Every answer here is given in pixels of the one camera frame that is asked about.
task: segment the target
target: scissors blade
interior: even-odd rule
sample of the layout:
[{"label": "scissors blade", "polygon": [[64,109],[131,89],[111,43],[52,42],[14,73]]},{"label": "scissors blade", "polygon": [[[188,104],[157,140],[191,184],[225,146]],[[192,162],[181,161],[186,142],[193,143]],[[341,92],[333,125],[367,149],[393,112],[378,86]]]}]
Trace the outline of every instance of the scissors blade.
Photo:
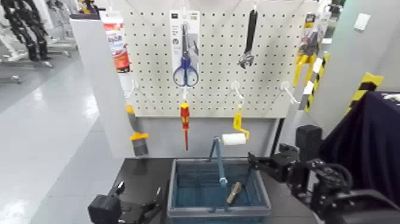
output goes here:
[{"label": "scissors blade", "polygon": [[189,58],[188,48],[188,25],[182,24],[182,57]]}]

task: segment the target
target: adjustable wrench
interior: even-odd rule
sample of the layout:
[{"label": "adjustable wrench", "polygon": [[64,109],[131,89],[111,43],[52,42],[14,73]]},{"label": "adjustable wrench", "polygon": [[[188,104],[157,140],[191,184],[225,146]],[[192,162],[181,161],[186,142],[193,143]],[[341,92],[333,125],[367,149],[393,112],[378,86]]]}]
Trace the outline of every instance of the adjustable wrench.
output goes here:
[{"label": "adjustable wrench", "polygon": [[239,62],[237,63],[243,69],[246,69],[246,65],[251,66],[254,61],[254,56],[251,55],[251,48],[253,46],[255,25],[257,23],[257,15],[258,15],[257,11],[251,10],[249,15],[249,26],[247,29],[246,49],[243,55],[239,58]]}]

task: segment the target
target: red screwdriver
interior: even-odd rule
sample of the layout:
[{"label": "red screwdriver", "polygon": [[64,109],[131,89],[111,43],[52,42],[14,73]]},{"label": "red screwdriver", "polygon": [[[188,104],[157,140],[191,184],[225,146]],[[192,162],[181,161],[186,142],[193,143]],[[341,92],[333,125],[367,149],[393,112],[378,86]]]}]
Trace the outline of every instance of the red screwdriver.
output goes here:
[{"label": "red screwdriver", "polygon": [[180,117],[182,118],[182,129],[185,132],[186,150],[189,150],[188,130],[189,130],[189,104],[186,102],[180,105]]}]

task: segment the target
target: yellow and black striped tape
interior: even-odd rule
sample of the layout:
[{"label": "yellow and black striped tape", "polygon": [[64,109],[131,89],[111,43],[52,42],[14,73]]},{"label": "yellow and black striped tape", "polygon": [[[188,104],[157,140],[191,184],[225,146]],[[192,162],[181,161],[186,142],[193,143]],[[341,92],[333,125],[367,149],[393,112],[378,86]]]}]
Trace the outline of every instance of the yellow and black striped tape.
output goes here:
[{"label": "yellow and black striped tape", "polygon": [[374,76],[371,73],[366,73],[361,80],[360,87],[355,91],[349,108],[347,108],[345,115],[355,107],[358,101],[364,96],[367,91],[375,91],[375,89],[382,83],[383,76]]},{"label": "yellow and black striped tape", "polygon": [[318,71],[317,76],[315,77],[314,87],[312,88],[312,92],[309,95],[307,103],[306,103],[305,108],[304,108],[304,111],[307,112],[307,113],[310,112],[310,106],[313,103],[315,93],[317,92],[318,87],[320,86],[320,80],[321,80],[322,76],[324,75],[325,66],[326,66],[326,63],[329,60],[329,56],[330,56],[330,54],[328,52],[326,52],[324,54],[324,59],[322,60],[322,65],[320,67],[320,70]]}]

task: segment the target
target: light switch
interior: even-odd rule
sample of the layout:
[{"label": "light switch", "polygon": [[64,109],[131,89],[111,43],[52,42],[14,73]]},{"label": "light switch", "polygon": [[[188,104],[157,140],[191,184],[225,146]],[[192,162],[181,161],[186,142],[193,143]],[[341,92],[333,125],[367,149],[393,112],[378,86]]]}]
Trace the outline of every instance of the light switch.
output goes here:
[{"label": "light switch", "polygon": [[354,24],[354,28],[356,30],[361,30],[361,31],[365,30],[365,27],[367,26],[367,23],[368,23],[370,17],[371,17],[371,15],[360,13]]}]

